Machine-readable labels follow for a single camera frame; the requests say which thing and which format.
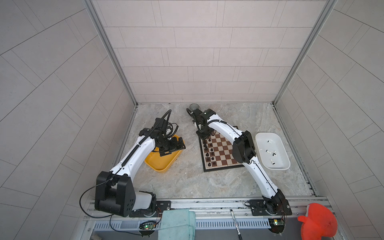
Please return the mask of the yellow plastic tray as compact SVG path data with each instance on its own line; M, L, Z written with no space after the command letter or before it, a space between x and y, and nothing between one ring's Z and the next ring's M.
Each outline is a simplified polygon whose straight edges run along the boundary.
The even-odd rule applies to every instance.
M155 143L156 148L145 159L145 163L154 171L165 173L171 165L177 160L183 150L172 152L169 155L160 156L160 149L158 144Z

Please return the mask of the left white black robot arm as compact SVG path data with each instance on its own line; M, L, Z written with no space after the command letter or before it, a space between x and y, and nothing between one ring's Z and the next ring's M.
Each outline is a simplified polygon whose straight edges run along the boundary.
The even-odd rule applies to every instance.
M99 173L94 186L95 210L107 213L109 217L127 217L135 211L151 216L157 211L156 195L135 191L133 181L149 155L164 159L186 148L183 139L175 136L178 128L169 122L171 112L168 110L161 118L156 118L153 127L141 130L126 156L110 171Z

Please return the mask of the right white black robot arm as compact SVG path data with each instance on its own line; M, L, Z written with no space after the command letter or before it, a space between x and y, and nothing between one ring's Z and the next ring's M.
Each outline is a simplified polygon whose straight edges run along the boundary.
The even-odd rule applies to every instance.
M289 202L283 192L273 183L261 166L252 135L249 131L240 131L224 121L212 109L186 109L197 126L197 135L205 140L213 131L218 132L230 141L233 146L234 159L246 167L259 186L264 205L262 208L269 215L288 216L292 214Z

